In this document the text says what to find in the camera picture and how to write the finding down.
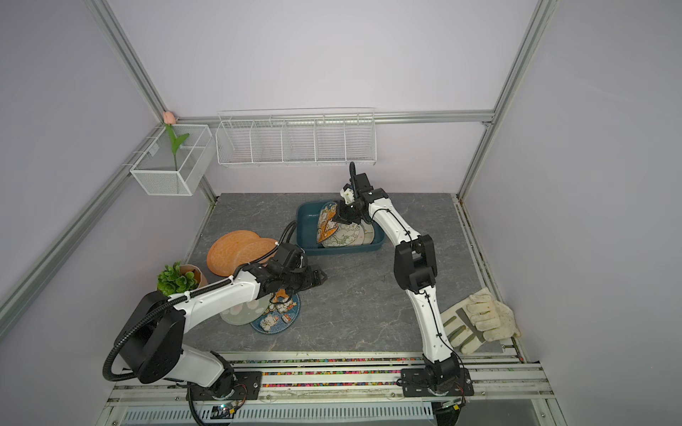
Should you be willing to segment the artificial pink tulip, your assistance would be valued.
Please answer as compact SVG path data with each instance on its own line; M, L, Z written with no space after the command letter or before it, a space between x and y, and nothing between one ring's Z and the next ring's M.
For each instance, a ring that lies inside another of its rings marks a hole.
M177 134L176 131L174 130L174 125L177 123L177 118L174 115L174 113L170 111L164 111L163 112L163 123L165 127L165 131L168 135L168 138L170 140L170 149L172 149L172 156L173 156L173 163L174 163L174 169L176 171L179 170L179 165L178 165L178 159L177 159L177 153L179 151L179 148L183 145L183 143L189 138L189 134Z

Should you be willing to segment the pale green bunny coaster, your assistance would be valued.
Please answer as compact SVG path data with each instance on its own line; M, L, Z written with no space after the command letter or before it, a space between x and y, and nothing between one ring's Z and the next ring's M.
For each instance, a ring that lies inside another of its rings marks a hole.
M220 313L220 318L232 326L245 326L260 318L270 305L272 296L253 300L247 303L235 305Z

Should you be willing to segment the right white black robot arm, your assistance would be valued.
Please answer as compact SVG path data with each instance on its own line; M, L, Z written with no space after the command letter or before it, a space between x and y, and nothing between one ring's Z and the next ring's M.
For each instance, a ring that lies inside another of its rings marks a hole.
M457 390L465 396L464 364L447 340L436 297L438 267L433 239L417 232L394 207L388 194L375 188L366 174L349 166L349 183L337 214L343 222L366 220L379 225L394 245L394 277L413 307L421 335L424 386L434 395Z

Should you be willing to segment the blue orange animals coaster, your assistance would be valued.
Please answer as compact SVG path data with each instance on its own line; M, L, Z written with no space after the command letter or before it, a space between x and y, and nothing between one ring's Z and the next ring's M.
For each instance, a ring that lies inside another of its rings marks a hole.
M252 321L250 326L263 335L279 334L294 324L300 311L300 296L295 295L286 303L268 305L263 314Z

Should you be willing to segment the front orange cork coaster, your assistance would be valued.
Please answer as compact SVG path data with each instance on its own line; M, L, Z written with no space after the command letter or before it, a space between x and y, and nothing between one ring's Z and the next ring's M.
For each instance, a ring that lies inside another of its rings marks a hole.
M250 240L241 246L239 250L236 251L233 260L233 275L236 275L237 268L242 264L248 264L254 260L263 257L268 252L276 247L276 240L270 238L259 238L255 240Z

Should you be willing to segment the small potted green plant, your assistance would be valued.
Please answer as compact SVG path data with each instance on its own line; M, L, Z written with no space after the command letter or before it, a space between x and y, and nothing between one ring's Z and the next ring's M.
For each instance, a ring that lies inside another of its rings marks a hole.
M157 276L156 288L165 296L194 291L208 285L201 269L192 264L167 264Z

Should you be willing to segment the blue orange cats coaster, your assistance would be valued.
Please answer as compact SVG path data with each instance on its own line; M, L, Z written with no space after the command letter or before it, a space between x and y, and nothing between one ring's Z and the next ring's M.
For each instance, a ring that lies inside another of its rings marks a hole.
M337 247L339 242L335 234L339 231L339 225L335 222L337 216L337 203L326 202L321 207L316 231L316 241L323 247Z

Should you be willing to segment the white green floral coaster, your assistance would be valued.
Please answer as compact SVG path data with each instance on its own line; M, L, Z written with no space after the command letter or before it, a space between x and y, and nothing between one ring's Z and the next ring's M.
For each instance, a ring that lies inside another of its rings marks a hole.
M362 226L351 223L349 225L341 224L337 230L329 238L322 241L324 248L344 248L360 246L363 243L364 233Z

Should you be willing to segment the orange cork coaster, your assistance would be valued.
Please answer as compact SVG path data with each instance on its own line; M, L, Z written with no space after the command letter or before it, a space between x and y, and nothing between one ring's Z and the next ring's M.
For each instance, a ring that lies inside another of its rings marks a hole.
M236 275L237 268L242 264L248 264L254 260L263 257L268 252L276 247L276 240L270 238L259 238L255 240L250 240L241 246L239 250L236 251L233 260L233 275Z
M234 272L234 259L238 252L251 241L260 236L252 231L239 230L223 235L211 246L207 255L209 270L220 277L227 277Z

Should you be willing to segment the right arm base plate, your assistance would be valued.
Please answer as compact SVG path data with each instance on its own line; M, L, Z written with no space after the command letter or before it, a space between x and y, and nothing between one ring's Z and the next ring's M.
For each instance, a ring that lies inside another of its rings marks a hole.
M404 368L395 382L404 397L472 397L474 388L469 372L461 370L458 376L440 377L426 367Z

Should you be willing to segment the white mesh wall basket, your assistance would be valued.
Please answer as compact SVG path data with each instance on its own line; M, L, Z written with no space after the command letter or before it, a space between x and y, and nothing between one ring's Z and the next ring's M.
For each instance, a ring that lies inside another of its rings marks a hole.
M178 124L174 130L177 134L189 134L177 153L178 171L174 169L171 142L165 128L152 138L131 167L131 174L148 195L193 195L216 156L217 146L209 126Z

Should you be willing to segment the back orange cork coaster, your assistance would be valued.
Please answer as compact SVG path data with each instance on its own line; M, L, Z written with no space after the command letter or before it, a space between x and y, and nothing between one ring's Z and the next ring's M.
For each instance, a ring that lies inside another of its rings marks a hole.
M227 277L234 272L234 259L238 252L251 241L260 236L252 231L239 230L223 235L211 246L207 255L209 270L220 277Z

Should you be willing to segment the teal plastic storage box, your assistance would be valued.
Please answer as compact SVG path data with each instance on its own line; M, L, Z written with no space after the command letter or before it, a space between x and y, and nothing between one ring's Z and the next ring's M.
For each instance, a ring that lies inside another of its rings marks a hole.
M306 202L298 207L297 244L309 256L343 255L379 250L384 231L376 224L341 224L331 214L337 203L328 200Z

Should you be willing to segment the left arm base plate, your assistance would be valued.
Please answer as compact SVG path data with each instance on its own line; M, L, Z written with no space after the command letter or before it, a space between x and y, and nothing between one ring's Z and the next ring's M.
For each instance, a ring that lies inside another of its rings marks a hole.
M260 371L236 371L223 374L208 388L190 383L188 390L194 401L255 400L259 398L262 379Z

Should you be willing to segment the pink white bunny coaster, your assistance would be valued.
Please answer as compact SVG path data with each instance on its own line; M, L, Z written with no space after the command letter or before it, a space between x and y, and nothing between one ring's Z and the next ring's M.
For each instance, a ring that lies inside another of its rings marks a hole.
M369 224L369 223L366 223L366 222L362 222L361 225L362 225L362 230L364 233L364 238L363 238L362 244L363 245L371 245L371 243L373 243L374 238L375 238L374 226Z

